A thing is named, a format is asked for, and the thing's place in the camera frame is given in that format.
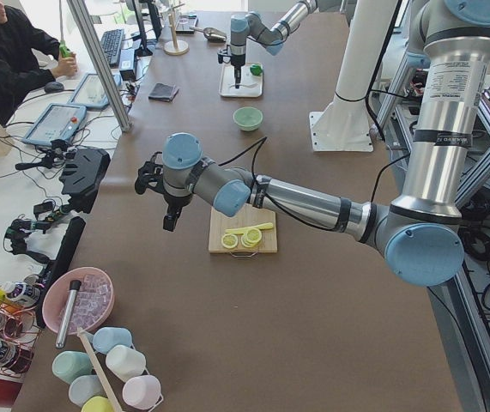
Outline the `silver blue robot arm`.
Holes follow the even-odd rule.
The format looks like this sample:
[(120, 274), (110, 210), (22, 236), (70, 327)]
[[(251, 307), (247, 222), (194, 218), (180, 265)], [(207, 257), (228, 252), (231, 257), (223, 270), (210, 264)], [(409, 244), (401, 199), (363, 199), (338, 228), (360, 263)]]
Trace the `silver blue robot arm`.
[(490, 62), (490, 1), (431, 1), (418, 22), (417, 41), (430, 67), (402, 192), (389, 206), (222, 168), (184, 132), (169, 136), (162, 150), (167, 203), (200, 197), (227, 216), (245, 204), (281, 210), (376, 249), (405, 282), (451, 279), (464, 259), (456, 195)]
[(246, 63), (247, 41), (253, 40), (262, 46), (270, 55), (275, 56), (284, 46), (288, 37), (295, 32), (300, 23), (319, 8), (318, 1), (298, 1), (272, 27), (264, 24), (256, 11), (245, 16), (233, 15), (230, 21), (229, 46), (227, 55), (233, 66), (234, 87), (241, 86), (242, 68)]

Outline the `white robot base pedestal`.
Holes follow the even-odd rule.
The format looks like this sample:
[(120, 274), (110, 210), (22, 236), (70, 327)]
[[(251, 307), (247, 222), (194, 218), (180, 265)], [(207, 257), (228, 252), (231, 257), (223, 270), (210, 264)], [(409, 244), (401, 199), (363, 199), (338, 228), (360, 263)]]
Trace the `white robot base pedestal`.
[(385, 38), (393, 32), (398, 1), (357, 2), (336, 83), (334, 98), (322, 112), (310, 113), (312, 148), (317, 152), (371, 152), (366, 110), (371, 80)]

